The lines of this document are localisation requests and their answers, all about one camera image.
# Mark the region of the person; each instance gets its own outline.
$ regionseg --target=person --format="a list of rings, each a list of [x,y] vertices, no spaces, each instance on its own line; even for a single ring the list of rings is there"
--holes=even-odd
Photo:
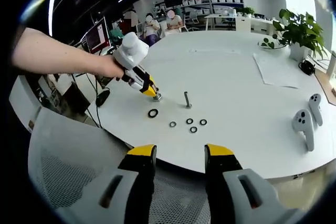
[[[159,22],[154,19],[154,16],[151,13],[147,13],[146,22],[144,24],[143,38],[150,47],[158,41],[159,37],[157,30],[159,29]]]
[[[111,56],[90,54],[32,28],[23,30],[12,54],[12,64],[40,74],[91,73],[110,78],[124,75]]]
[[[179,29],[183,26],[182,18],[179,15],[176,15],[173,10],[168,11],[167,13],[167,29]]]

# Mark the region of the black rubber washer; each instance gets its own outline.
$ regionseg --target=black rubber washer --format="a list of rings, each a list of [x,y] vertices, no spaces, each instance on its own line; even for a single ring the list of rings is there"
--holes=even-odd
[[[192,118],[188,118],[187,121],[185,121],[187,124],[192,124],[194,120]]]
[[[176,122],[172,121],[172,122],[169,123],[169,127],[170,127],[170,128],[173,128],[173,127],[175,127],[175,126],[176,126]]]
[[[193,126],[190,128],[191,133],[196,133],[197,132],[197,127]]]
[[[149,118],[154,118],[157,116],[157,114],[159,113],[159,111],[157,109],[151,109],[149,112],[148,112],[148,117]]]
[[[201,119],[200,120],[200,125],[206,125],[208,123],[208,121],[207,120],[205,120],[205,119]]]

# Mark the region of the seated person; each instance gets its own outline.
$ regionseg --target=seated person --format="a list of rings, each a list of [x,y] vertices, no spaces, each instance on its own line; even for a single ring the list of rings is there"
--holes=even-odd
[[[147,45],[153,46],[158,40],[158,31],[160,29],[160,24],[154,19],[151,13],[147,13],[146,22],[144,24],[143,38]]]
[[[183,26],[182,18],[179,15],[175,15],[173,10],[167,13],[167,29],[180,29]]]

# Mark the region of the white round table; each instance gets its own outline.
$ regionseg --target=white round table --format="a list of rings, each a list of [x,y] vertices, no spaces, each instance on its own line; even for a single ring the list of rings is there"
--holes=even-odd
[[[307,172],[336,154],[336,107],[330,105],[315,76],[295,73],[300,89],[265,85],[253,54],[287,57],[286,50],[262,50],[263,35],[236,31],[195,31],[168,36],[149,49],[142,66],[163,96],[155,103],[126,83],[111,81],[111,94],[99,108],[103,128],[132,146],[157,145],[156,157],[204,172],[204,145],[231,149],[243,168],[263,178]],[[183,92],[192,104],[186,109]],[[324,125],[315,130],[315,150],[295,133],[291,120],[322,95]],[[148,111],[158,109],[157,117]],[[89,107],[97,121],[96,107]],[[192,125],[186,119],[192,118]],[[207,120],[206,126],[199,121]],[[175,128],[169,123],[175,121]],[[191,134],[191,126],[198,131]]]

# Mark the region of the white storage box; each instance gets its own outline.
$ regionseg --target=white storage box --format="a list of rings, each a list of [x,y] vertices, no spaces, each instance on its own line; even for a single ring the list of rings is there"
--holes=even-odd
[[[203,9],[204,14],[210,14],[210,9]]]

